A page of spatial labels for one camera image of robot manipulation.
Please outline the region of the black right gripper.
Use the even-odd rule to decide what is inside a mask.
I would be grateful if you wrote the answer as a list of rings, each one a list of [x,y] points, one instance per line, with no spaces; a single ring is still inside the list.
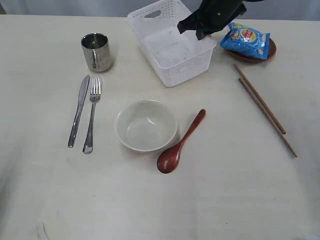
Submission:
[[[180,34],[196,31],[200,41],[206,36],[221,31],[236,17],[243,15],[247,9],[243,0],[203,0],[197,11],[177,24]]]

